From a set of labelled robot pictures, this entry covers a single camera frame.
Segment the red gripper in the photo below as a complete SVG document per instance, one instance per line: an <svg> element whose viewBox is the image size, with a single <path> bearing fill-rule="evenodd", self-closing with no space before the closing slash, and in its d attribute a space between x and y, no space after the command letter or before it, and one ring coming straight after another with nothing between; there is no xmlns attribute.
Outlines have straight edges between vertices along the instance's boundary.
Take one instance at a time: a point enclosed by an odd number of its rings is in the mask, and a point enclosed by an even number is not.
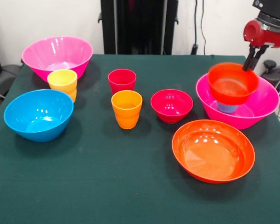
<svg viewBox="0 0 280 224"><path fill-rule="evenodd" d="M267 46L280 48L280 29L270 27L258 20L249 21L244 28L244 40L249 42L249 54L243 71L254 70Z"/></svg>

